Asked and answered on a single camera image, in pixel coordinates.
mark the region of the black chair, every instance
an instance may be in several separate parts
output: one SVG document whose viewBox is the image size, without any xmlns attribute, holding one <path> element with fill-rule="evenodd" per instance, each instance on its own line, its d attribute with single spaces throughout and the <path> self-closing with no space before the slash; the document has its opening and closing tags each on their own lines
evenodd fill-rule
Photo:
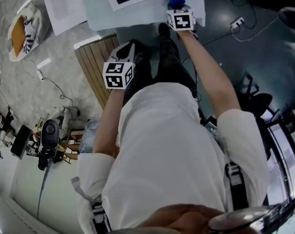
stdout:
<svg viewBox="0 0 295 234">
<path fill-rule="evenodd" d="M 266 110 L 269 110 L 271 113 L 273 112 L 269 106 L 271 104 L 271 101 L 273 99 L 272 95 L 270 94 L 257 94 L 259 92 L 259 87 L 256 87 L 256 90 L 251 93 L 253 78 L 251 75 L 247 75 L 247 78 L 249 79 L 249 84 L 247 88 L 247 92 L 245 94 L 236 91 L 237 97 L 239 99 L 240 107 L 243 111 L 250 112 L 254 114 L 256 118 L 257 125 L 259 127 L 259 131 L 262 137 L 265 153 L 267 156 L 267 160 L 271 157 L 271 147 L 274 143 L 274 140 L 272 139 L 272 136 L 265 125 L 264 119 L 261 118 L 261 116 L 265 113 Z"/>
</svg>

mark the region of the blue object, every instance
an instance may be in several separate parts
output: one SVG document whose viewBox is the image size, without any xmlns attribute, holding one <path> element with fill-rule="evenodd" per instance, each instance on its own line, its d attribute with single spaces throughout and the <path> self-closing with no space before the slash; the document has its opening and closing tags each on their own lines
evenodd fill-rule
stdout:
<svg viewBox="0 0 295 234">
<path fill-rule="evenodd" d="M 185 5 L 185 0 L 170 0 L 169 4 L 174 10 L 180 10 Z"/>
</svg>

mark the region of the white shirt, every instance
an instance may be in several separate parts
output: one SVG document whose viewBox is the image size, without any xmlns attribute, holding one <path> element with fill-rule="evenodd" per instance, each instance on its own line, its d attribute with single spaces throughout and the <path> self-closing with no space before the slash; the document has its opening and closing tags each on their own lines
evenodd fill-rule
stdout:
<svg viewBox="0 0 295 234">
<path fill-rule="evenodd" d="M 253 114 L 229 110 L 219 117 L 217 129 L 242 169 L 249 205 L 261 205 L 268 168 Z M 200 125 L 198 105 L 185 86 L 156 83 L 136 93 L 122 109 L 119 136 L 116 160 L 104 154 L 78 158 L 81 188 L 102 200 L 113 230 L 135 227 L 167 205 L 233 210 L 223 151 Z M 90 204 L 81 196 L 78 218 L 84 233 L 92 233 Z"/>
</svg>

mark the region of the table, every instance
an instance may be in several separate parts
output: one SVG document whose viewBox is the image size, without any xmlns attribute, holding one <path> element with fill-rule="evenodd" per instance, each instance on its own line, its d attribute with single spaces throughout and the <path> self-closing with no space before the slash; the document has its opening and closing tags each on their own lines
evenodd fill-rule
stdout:
<svg viewBox="0 0 295 234">
<path fill-rule="evenodd" d="M 94 31 L 150 24 L 167 20 L 166 11 L 169 0 L 146 0 L 113 11 L 108 0 L 83 0 L 89 27 Z M 205 27 L 204 0 L 186 0 L 197 22 Z"/>
</svg>

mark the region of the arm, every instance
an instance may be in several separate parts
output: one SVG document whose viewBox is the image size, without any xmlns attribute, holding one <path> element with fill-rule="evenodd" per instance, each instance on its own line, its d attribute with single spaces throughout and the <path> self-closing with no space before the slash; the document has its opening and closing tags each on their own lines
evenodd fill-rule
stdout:
<svg viewBox="0 0 295 234">
<path fill-rule="evenodd" d="M 188 31 L 178 34 L 191 56 L 204 89 L 212 103 L 216 117 L 230 109 L 240 109 L 234 88 L 224 71 Z"/>
<path fill-rule="evenodd" d="M 93 153 L 114 157 L 125 90 L 112 90 L 93 142 Z"/>
</svg>

